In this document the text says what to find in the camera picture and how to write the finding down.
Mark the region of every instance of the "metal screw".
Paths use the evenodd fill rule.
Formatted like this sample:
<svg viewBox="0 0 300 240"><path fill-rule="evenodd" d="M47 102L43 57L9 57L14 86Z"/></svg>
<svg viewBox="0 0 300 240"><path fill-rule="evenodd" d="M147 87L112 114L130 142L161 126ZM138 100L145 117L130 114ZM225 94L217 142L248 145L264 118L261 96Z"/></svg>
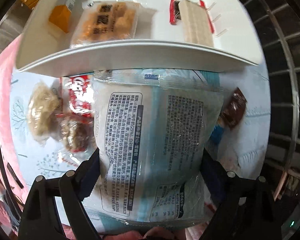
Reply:
<svg viewBox="0 0 300 240"><path fill-rule="evenodd" d="M66 172L66 176L67 177L72 177L73 175L74 175L74 171L73 170Z"/></svg>
<svg viewBox="0 0 300 240"><path fill-rule="evenodd" d="M260 181L260 182L266 182L266 178L265 178L264 176L260 176L260 177L259 177L259 181Z"/></svg>
<svg viewBox="0 0 300 240"><path fill-rule="evenodd" d="M36 182L39 182L39 181L41 181L43 179L43 176L42 175L39 175L39 176L37 176L36 178L35 178L35 181Z"/></svg>
<svg viewBox="0 0 300 240"><path fill-rule="evenodd" d="M234 178L235 177L235 173L233 171L228 171L227 175L229 178Z"/></svg>
<svg viewBox="0 0 300 240"><path fill-rule="evenodd" d="M247 200L247 197L241 197L241 198L239 199L238 205L239 205L239 206L242 206L242 205L246 202L246 200Z"/></svg>

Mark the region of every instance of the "packaged cookie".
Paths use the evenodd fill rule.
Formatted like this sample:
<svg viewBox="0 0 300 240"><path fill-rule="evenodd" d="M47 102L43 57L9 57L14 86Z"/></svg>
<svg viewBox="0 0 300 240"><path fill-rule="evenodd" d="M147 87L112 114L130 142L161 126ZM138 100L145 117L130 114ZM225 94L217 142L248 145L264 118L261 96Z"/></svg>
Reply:
<svg viewBox="0 0 300 240"><path fill-rule="evenodd" d="M34 139L42 145L56 131L55 111L58 107L58 96L45 83L39 82L30 98L27 123Z"/></svg>
<svg viewBox="0 0 300 240"><path fill-rule="evenodd" d="M93 117L92 75L79 75L60 78L63 113Z"/></svg>
<svg viewBox="0 0 300 240"><path fill-rule="evenodd" d="M133 39L139 3L94 2L83 11L71 39L71 48L94 42Z"/></svg>
<svg viewBox="0 0 300 240"><path fill-rule="evenodd" d="M74 114L56 114L60 123L60 137L66 151L73 154L96 148L93 119Z"/></svg>

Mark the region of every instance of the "red and white package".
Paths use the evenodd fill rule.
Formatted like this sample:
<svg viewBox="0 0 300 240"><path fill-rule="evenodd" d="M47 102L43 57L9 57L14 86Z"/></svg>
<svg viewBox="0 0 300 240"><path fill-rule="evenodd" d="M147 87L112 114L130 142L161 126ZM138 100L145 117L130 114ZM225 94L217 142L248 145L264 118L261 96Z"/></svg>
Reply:
<svg viewBox="0 0 300 240"><path fill-rule="evenodd" d="M63 111L68 108L74 114L93 117L93 88L90 79L92 75L80 75L62 78Z"/></svg>

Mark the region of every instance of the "white plastic hook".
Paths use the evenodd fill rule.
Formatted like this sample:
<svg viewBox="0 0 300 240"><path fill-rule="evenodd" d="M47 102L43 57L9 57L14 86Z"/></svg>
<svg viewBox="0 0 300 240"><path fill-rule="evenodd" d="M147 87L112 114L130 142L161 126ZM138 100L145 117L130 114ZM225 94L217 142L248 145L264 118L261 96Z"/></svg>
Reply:
<svg viewBox="0 0 300 240"><path fill-rule="evenodd" d="M179 12L177 12L177 14L174 16L174 18L173 18L173 21L176 21L176 19L177 19L177 17L178 17L178 15L179 15L180 13Z"/></svg>
<svg viewBox="0 0 300 240"><path fill-rule="evenodd" d="M226 33L227 31L228 31L228 29L225 28L221 33L216 34L215 37L216 37L216 38L217 38L217 37L220 37L221 35L223 35L223 34Z"/></svg>
<svg viewBox="0 0 300 240"><path fill-rule="evenodd" d="M215 6L215 5L216 5L216 3L213 2L212 5L210 5L210 7L206 8L206 10L207 10L207 11L210 11L210 10L213 8L213 6Z"/></svg>
<svg viewBox="0 0 300 240"><path fill-rule="evenodd" d="M218 14L217 17L214 18L211 22L212 22L212 23L216 22L220 17L221 17L221 14Z"/></svg>

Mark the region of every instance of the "packaged snack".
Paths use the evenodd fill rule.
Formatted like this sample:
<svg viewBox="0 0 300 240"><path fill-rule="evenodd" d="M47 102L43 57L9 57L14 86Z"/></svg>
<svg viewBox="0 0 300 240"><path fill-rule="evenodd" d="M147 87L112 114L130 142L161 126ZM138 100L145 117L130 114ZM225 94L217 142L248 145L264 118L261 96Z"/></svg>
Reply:
<svg viewBox="0 0 300 240"><path fill-rule="evenodd" d="M179 2L180 1L170 0L170 6L169 6L170 18L169 18L169 22L172 25L176 24L176 19L181 19L179 7L178 7Z"/></svg>
<svg viewBox="0 0 300 240"><path fill-rule="evenodd" d="M59 27L63 32L68 33L69 19L77 0L58 0L57 5L52 10L49 22Z"/></svg>
<svg viewBox="0 0 300 240"><path fill-rule="evenodd" d="M182 19L185 41L214 47L210 19L204 7L189 0L178 4Z"/></svg>
<svg viewBox="0 0 300 240"><path fill-rule="evenodd" d="M222 93L188 79L122 72L95 73L101 182L93 206L84 205L127 225L185 227L202 221L199 169Z"/></svg>
<svg viewBox="0 0 300 240"><path fill-rule="evenodd" d="M221 118L229 126L230 130L235 128L241 121L244 111L246 110L247 100L241 90L237 88L231 97L226 109L222 111Z"/></svg>
<svg viewBox="0 0 300 240"><path fill-rule="evenodd" d="M55 110L60 106L60 100L43 82L40 82L32 92L27 122L34 139L43 144L50 134L56 130Z"/></svg>
<svg viewBox="0 0 300 240"><path fill-rule="evenodd" d="M138 9L135 2L95 2L85 9L71 40L71 48L98 41L132 39Z"/></svg>
<svg viewBox="0 0 300 240"><path fill-rule="evenodd" d="M93 117L94 97L92 75L61 78L63 112Z"/></svg>
<svg viewBox="0 0 300 240"><path fill-rule="evenodd" d="M65 116L61 121L62 142L71 153L83 152L88 148L89 131L87 125L74 116Z"/></svg>
<svg viewBox="0 0 300 240"><path fill-rule="evenodd" d="M60 138L63 148L58 151L61 162L81 162L88 160L97 145L93 135L93 119L75 114L56 114L60 125Z"/></svg>

